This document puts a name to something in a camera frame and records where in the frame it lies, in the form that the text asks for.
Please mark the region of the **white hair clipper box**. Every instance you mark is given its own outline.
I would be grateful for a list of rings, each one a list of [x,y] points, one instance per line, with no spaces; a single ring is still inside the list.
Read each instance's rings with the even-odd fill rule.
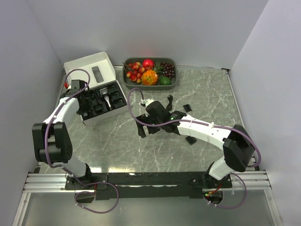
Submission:
[[[90,74],[89,90],[85,91],[85,110],[80,113],[85,126],[123,113],[127,110],[126,96],[116,79],[116,73],[106,52],[99,52],[64,63],[66,73],[83,69]],[[107,88],[113,109],[109,110],[100,89]]]

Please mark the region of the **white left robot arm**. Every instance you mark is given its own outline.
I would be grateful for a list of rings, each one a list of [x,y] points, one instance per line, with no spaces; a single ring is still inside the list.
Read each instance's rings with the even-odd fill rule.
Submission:
[[[73,155],[66,123],[85,105],[86,89],[89,89],[86,81],[72,80],[71,88],[64,93],[53,113],[32,127],[36,160],[52,168],[62,168],[69,174],[71,183],[82,189],[92,186],[93,177],[89,166]]]

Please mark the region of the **silver hair clipper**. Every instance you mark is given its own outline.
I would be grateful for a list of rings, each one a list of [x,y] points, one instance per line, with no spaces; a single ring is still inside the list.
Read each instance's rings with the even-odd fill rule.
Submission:
[[[106,103],[108,109],[112,110],[113,107],[112,107],[112,104],[110,101],[110,95],[109,95],[107,88],[100,89],[99,91],[100,91],[101,97],[104,100],[104,102]]]

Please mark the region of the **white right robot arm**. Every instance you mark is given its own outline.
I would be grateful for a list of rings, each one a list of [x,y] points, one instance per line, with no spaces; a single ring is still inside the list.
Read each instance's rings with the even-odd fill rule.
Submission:
[[[201,178],[206,188],[217,187],[232,172],[245,172],[255,151],[245,129],[240,125],[223,127],[198,120],[180,111],[169,112],[159,101],[142,99],[145,113],[135,117],[138,134],[146,136],[164,130],[208,142],[223,151],[223,157],[214,161]]]

